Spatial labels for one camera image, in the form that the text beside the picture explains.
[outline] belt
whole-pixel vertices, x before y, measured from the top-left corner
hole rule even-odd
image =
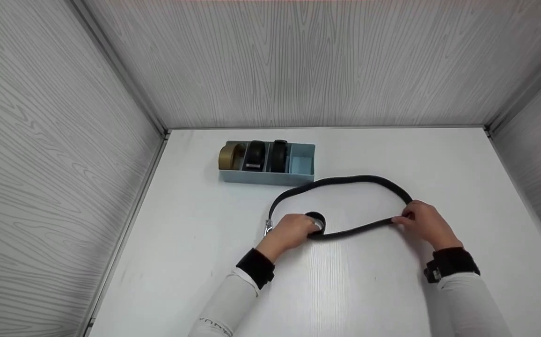
[[[307,183],[306,185],[303,185],[303,186],[292,188],[291,190],[286,190],[285,192],[279,194],[279,196],[275,199],[275,201],[273,201],[270,207],[269,217],[266,220],[266,230],[264,231],[264,235],[270,232],[273,228],[271,217],[272,217],[273,211],[275,211],[275,207],[277,207],[277,205],[281,201],[285,200],[286,198],[296,196],[304,192],[308,192],[309,190],[313,190],[321,186],[342,185],[344,183],[354,183],[354,182],[377,183],[383,186],[384,188],[390,190],[391,192],[394,192],[395,194],[397,194],[397,196],[399,196],[406,205],[412,202],[412,197],[410,197],[410,194],[408,194],[405,190],[403,190],[403,188],[397,186],[395,183],[383,177],[361,175],[361,176],[351,176],[351,177],[332,177],[332,178],[320,179],[315,182]],[[315,223],[322,225],[320,230],[308,235],[309,239],[319,240],[319,241],[331,240],[331,239],[343,239],[344,237],[357,235],[357,234],[366,232],[367,230],[371,230],[373,228],[378,228],[378,227],[393,223],[391,221],[391,218],[387,218],[387,219],[371,222],[370,224],[362,225],[362,226],[352,228],[349,230],[344,230],[343,232],[325,234],[324,230],[326,228],[326,222],[324,220],[324,217],[322,217],[322,215],[320,215],[320,213],[317,213],[317,212],[309,212],[306,214],[310,216],[311,218],[313,218],[315,220]]]
[[[243,156],[245,146],[241,143],[225,145],[219,152],[219,170],[239,170],[239,157]]]

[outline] fingers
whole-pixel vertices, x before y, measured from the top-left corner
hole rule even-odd
[[[317,232],[318,230],[321,230],[322,228],[314,222],[313,218],[310,218],[307,216],[306,220],[306,232],[308,234]]]
[[[412,200],[402,211],[402,215],[406,216],[410,213],[416,213],[420,210],[421,207],[428,205],[427,203],[420,200]]]
[[[391,218],[391,221],[394,224],[404,225],[405,227],[414,225],[414,220],[408,219],[405,216],[394,216]]]

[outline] wrist band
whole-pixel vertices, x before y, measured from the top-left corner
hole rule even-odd
[[[242,271],[245,271],[251,277],[258,289],[262,289],[264,284],[271,282],[275,277],[275,265],[261,252],[252,248],[247,254],[239,260],[236,265]]]
[[[219,170],[239,170],[238,158],[244,153],[245,146],[241,143],[225,145],[219,152]]]
[[[429,283],[437,283],[442,278],[456,273],[481,274],[474,259],[462,247],[440,249],[433,252],[433,260],[426,264],[423,271]]]
[[[287,160],[287,141],[276,140],[270,150],[270,171],[285,173],[285,162]]]

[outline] metal frame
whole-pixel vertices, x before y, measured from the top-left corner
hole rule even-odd
[[[157,130],[157,132],[163,136],[167,131],[167,126],[164,121],[159,118],[160,113],[156,111],[153,103],[140,85],[137,84],[135,79],[131,77],[129,71],[125,67],[125,64],[118,57],[117,51],[110,44],[110,40],[104,33],[97,19],[93,13],[89,10],[84,0],[65,0],[69,8],[73,11],[77,20],[84,27],[85,31],[89,34],[89,37],[93,41],[94,45],[99,49],[100,53],[104,56],[110,67],[115,72],[127,92],[131,95],[136,105],[142,111],[144,116]]]
[[[100,279],[99,287],[91,303],[89,304],[86,316],[84,317],[80,327],[77,330],[77,333],[75,334],[77,337],[87,337],[89,335],[88,329],[91,328],[91,325],[93,324],[93,320],[95,319],[95,316],[98,310],[100,309],[100,305],[102,304],[101,300],[104,296],[104,293],[106,293],[106,289],[108,289],[108,285],[110,284],[110,276],[114,273],[115,269],[117,268],[117,262],[118,262],[117,258],[121,256],[121,253],[123,252],[123,248],[125,247],[125,244],[127,243],[127,239],[129,238],[129,233],[131,233],[133,224],[135,223],[135,220],[138,217],[139,210],[142,207],[142,203],[144,202],[144,198],[146,197],[146,193],[148,192],[148,188],[150,186],[150,183],[152,182],[152,178],[154,177],[154,173],[156,172],[156,168],[158,167],[160,158],[162,157],[164,148],[166,147],[166,143],[168,142],[169,135],[170,135],[170,132],[167,132],[164,138],[160,139],[160,144],[158,146],[156,154],[152,158],[152,161],[149,164],[146,176],[144,177],[144,180],[142,181],[142,185],[140,186],[139,195],[133,202],[133,205],[131,207],[131,213],[129,217],[127,218],[127,221],[125,222],[125,224],[123,224],[123,231],[121,232],[121,235],[117,241],[117,244],[115,245],[115,249],[112,252],[112,255],[110,256],[110,260],[108,261],[108,266],[106,267],[104,274],[102,274],[102,279]]]
[[[536,67],[536,71],[531,76],[519,85],[519,88],[512,94],[512,97],[487,122],[487,130],[493,135],[500,132],[529,104],[534,96],[538,94],[539,90],[541,90],[541,64]]]

